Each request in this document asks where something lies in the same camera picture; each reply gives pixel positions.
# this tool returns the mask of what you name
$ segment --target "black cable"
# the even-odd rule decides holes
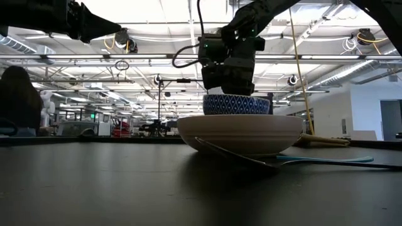
[[[190,66],[190,65],[193,65],[193,64],[195,64],[195,63],[198,63],[200,60],[194,60],[193,62],[186,63],[186,64],[184,64],[184,65],[178,66],[178,65],[176,65],[176,62],[175,62],[177,56],[178,56],[181,52],[183,52],[184,50],[187,50],[187,49],[189,49],[189,48],[195,48],[195,47],[198,47],[198,46],[200,46],[200,43],[197,43],[197,44],[195,44],[195,45],[193,45],[193,46],[185,46],[185,47],[179,49],[179,50],[177,51],[177,53],[173,56],[173,59],[172,59],[172,61],[171,61],[171,64],[172,64],[175,68],[185,68],[185,67],[188,67],[188,66]]]
[[[200,1],[201,1],[201,0],[198,0],[198,1],[197,1],[197,11],[198,11],[198,17],[200,18],[201,35],[204,35],[204,22],[202,21]]]

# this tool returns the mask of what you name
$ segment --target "table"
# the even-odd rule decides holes
[[[294,156],[401,151],[298,149]],[[289,166],[261,177],[183,144],[0,148],[0,225],[401,225],[402,173]]]

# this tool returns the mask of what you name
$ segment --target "dark hair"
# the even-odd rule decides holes
[[[35,110],[42,110],[42,98],[32,85],[30,76],[25,69],[19,66],[10,66],[3,72],[1,81],[7,88],[10,98],[16,95]]]

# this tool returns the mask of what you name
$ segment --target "ceiling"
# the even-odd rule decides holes
[[[199,18],[197,14],[196,0],[114,0],[114,1],[99,1],[99,0],[83,0],[83,2],[91,10],[92,13],[121,24],[128,28],[129,34],[135,39],[139,51],[138,54],[158,54],[158,53],[176,53],[184,46],[194,44],[197,37],[201,35]],[[309,54],[325,54],[325,55],[348,55],[348,54],[377,54],[372,45],[361,46],[357,45],[351,51],[346,51],[345,42],[351,34],[357,34],[359,28],[370,28],[377,39],[386,38],[381,27],[370,18],[364,11],[356,8],[354,5],[348,5],[339,8],[329,20],[320,21],[328,9],[331,7],[331,0],[307,0],[300,1],[294,5],[292,10],[293,21],[295,24],[295,37],[298,38],[309,28],[314,28],[309,35],[298,45],[298,53],[302,55]],[[238,4],[232,0],[201,0],[202,16],[204,19],[205,31],[215,32],[218,28],[227,24],[236,13]],[[104,42],[109,46],[112,45],[112,37],[106,39],[93,40],[89,45],[83,44],[77,40],[71,40],[65,35],[53,34],[53,38],[46,37],[42,31],[26,30],[21,28],[10,28],[10,34],[19,38],[27,45],[45,45],[56,52],[56,54],[122,54],[124,50],[114,46],[108,49]],[[258,54],[295,54],[291,47],[293,46],[292,29],[290,24],[290,15],[288,11],[277,15],[275,19],[260,33],[266,39],[265,50]],[[378,43],[380,50],[384,46],[389,46],[389,40],[384,40]],[[2,54],[21,54],[9,47],[0,45],[0,53]],[[197,50],[186,50],[184,54],[197,53]],[[91,80],[112,80],[124,78],[130,79],[133,83],[127,82],[103,82],[103,87],[110,90],[141,90],[155,89],[153,84],[155,75],[159,74],[163,79],[176,78],[196,78],[202,79],[201,66],[195,65],[183,69],[172,67],[169,60],[153,60],[153,66],[150,67],[147,60],[128,60],[137,64],[135,67],[130,67],[129,70],[121,72],[111,67],[107,70],[102,65],[96,67],[58,67],[58,62],[68,62],[66,60],[58,60],[53,66],[39,65],[41,67],[28,67],[32,72],[33,80],[45,78],[45,75],[52,75],[51,79],[60,81],[68,80],[76,77],[81,80],[77,85],[69,83],[41,83],[39,87],[49,89],[85,89],[83,81]],[[20,60],[11,61],[12,64],[26,63]],[[344,64],[332,62],[305,62],[300,65],[301,74],[308,82],[313,82],[321,76],[341,67]],[[278,89],[292,90],[294,87],[287,85],[287,78],[298,73],[298,68],[295,62],[274,62],[274,63],[257,63],[254,72],[254,83],[257,89]],[[171,94],[171,97],[163,97],[173,103],[174,100],[194,100],[201,99],[203,96],[202,84],[197,83],[172,83],[168,89],[189,89],[200,90],[199,93],[177,93]],[[157,104],[155,98],[149,94],[141,94],[139,92],[125,92],[118,94],[127,100],[137,104]],[[97,94],[86,93],[80,95],[91,101],[105,102],[107,100],[100,99]],[[184,106],[191,114],[198,114],[202,111],[200,104]],[[176,114],[178,110],[167,109],[166,113]]]

